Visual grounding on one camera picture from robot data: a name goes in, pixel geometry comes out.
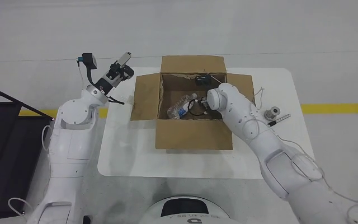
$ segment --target yellow floor line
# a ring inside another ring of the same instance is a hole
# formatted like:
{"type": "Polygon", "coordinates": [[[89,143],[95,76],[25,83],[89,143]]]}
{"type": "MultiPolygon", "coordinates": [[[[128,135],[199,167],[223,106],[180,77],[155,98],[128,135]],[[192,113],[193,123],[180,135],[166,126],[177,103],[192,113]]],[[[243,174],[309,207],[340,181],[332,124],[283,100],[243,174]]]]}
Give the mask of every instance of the yellow floor line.
{"type": "MultiPolygon", "coordinates": [[[[303,114],[358,114],[358,104],[301,104],[303,114]]],[[[41,110],[43,113],[52,116],[57,115],[57,109],[41,110]]],[[[108,108],[100,108],[100,118],[106,118],[108,108]]],[[[30,110],[21,110],[20,116],[37,116],[30,110]]]]}
{"type": "Polygon", "coordinates": [[[358,114],[358,104],[301,104],[303,114],[358,114]]]}

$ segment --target black cable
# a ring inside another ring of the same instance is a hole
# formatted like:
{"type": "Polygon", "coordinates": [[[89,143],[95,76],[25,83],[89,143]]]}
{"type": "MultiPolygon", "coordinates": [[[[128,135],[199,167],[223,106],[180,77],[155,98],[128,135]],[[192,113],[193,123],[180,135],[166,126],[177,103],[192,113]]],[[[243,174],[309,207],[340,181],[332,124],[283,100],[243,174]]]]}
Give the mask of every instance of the black cable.
{"type": "Polygon", "coordinates": [[[203,112],[203,113],[201,113],[201,114],[193,114],[191,111],[190,111],[190,109],[192,108],[190,108],[190,105],[191,105],[191,103],[193,102],[193,101],[195,101],[196,99],[192,99],[192,100],[190,100],[189,101],[189,104],[188,104],[188,112],[191,114],[191,115],[193,115],[193,116],[202,116],[202,115],[205,115],[205,112],[206,112],[206,110],[203,112]]]}
{"type": "Polygon", "coordinates": [[[92,74],[91,74],[91,70],[86,66],[86,68],[87,68],[87,79],[88,79],[88,81],[90,82],[90,84],[92,85],[92,86],[95,86],[95,84],[93,83],[93,81],[92,81],[92,74]]]}
{"type": "Polygon", "coordinates": [[[113,98],[112,96],[110,96],[109,99],[111,99],[111,100],[109,100],[108,102],[115,102],[117,104],[124,105],[124,102],[118,101],[115,98],[113,98]]]}

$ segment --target table top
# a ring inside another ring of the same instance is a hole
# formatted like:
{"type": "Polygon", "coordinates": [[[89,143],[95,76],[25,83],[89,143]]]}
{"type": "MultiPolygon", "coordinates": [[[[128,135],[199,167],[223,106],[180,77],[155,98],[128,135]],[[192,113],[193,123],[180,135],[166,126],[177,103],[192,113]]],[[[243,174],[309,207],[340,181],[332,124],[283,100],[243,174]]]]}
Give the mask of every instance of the table top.
{"type": "MultiPolygon", "coordinates": [[[[133,68],[136,76],[157,73],[160,68],[133,68]]],[[[284,68],[228,68],[228,73],[250,74],[255,92],[264,88],[263,113],[272,106],[279,117],[291,117],[272,128],[281,138],[300,144],[314,158],[291,73],[284,68]]],[[[134,95],[135,77],[119,84],[112,96],[120,101],[134,95]]],[[[110,104],[102,139],[98,171],[104,176],[164,178],[262,179],[255,154],[233,135],[232,151],[157,150],[156,121],[130,121],[131,104],[110,104]]]]}

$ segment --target crushed plastic bottle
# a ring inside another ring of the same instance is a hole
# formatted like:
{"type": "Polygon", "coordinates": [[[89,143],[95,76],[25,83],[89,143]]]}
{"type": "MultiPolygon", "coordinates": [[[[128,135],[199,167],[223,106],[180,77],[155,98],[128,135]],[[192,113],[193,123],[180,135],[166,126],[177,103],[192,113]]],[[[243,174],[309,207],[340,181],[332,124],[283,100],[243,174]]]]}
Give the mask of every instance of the crushed plastic bottle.
{"type": "Polygon", "coordinates": [[[197,98],[197,94],[185,95],[171,108],[167,110],[170,119],[180,119],[188,112],[188,105],[190,100],[197,98]]]}

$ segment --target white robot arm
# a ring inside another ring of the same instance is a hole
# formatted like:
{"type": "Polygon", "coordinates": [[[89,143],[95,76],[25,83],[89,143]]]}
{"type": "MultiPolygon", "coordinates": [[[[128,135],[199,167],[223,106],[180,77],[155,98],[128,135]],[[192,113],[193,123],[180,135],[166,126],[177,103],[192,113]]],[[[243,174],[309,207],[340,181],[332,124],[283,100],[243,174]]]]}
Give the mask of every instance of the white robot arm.
{"type": "Polygon", "coordinates": [[[249,145],[258,158],[263,179],[277,196],[289,202],[300,223],[347,222],[313,160],[284,144],[236,87],[220,84],[208,91],[207,102],[212,110],[221,113],[228,128],[249,145]]]}
{"type": "Polygon", "coordinates": [[[91,78],[91,69],[97,68],[95,58],[91,53],[82,54],[79,58],[87,67],[91,85],[82,90],[80,99],[69,100],[58,110],[49,146],[51,174],[48,189],[28,224],[82,223],[79,195],[93,150],[97,107],[104,106],[109,98],[121,103],[111,98],[109,92],[134,75],[134,71],[125,64],[130,57],[130,53],[125,53],[95,84],[91,78]]]}

